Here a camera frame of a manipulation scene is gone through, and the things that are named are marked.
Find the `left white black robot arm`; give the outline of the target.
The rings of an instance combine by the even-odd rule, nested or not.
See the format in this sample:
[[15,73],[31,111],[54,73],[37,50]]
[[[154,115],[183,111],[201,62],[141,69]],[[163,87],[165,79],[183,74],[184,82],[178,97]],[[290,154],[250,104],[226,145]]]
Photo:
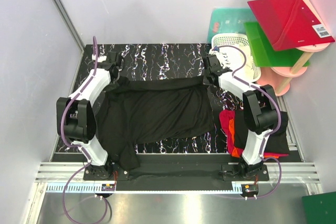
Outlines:
[[94,68],[81,86],[56,102],[57,133],[69,148],[77,148],[87,159],[88,172],[103,180],[113,175],[112,161],[96,136],[97,123],[92,106],[101,92],[120,77],[121,54],[93,55]]

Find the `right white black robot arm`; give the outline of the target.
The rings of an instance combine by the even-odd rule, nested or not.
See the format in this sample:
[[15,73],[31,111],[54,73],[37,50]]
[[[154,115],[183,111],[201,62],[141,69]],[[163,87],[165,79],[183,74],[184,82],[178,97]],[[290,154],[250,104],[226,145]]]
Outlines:
[[203,64],[210,84],[231,92],[243,101],[248,134],[245,149],[234,171],[242,179],[250,180],[261,171],[267,141],[281,125],[274,89],[270,85],[260,86],[239,78],[235,71],[224,68],[216,55],[204,57]]

